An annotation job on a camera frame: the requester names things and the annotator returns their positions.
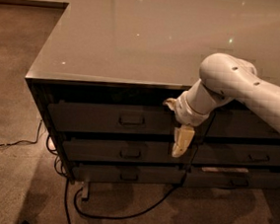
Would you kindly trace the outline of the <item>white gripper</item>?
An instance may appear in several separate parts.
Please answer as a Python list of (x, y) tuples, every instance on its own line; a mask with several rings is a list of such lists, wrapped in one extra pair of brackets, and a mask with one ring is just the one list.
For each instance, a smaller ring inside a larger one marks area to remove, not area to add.
[(168, 98), (163, 101), (171, 111), (175, 111), (175, 117), (182, 125), (175, 129), (174, 147), (172, 149), (173, 157), (181, 157), (191, 140), (194, 138), (194, 128), (208, 119), (208, 114), (198, 113), (193, 110), (186, 100), (186, 92), (183, 92), (177, 99)]

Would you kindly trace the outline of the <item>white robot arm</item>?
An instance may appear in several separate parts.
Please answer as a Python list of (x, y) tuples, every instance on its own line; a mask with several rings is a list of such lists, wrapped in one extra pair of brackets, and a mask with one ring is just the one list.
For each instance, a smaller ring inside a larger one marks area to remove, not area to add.
[(164, 100), (180, 126), (175, 129), (172, 155), (181, 157), (194, 130), (210, 112), (238, 101), (280, 132), (280, 87), (257, 77), (253, 64), (225, 53), (213, 53), (200, 64), (199, 79), (178, 98)]

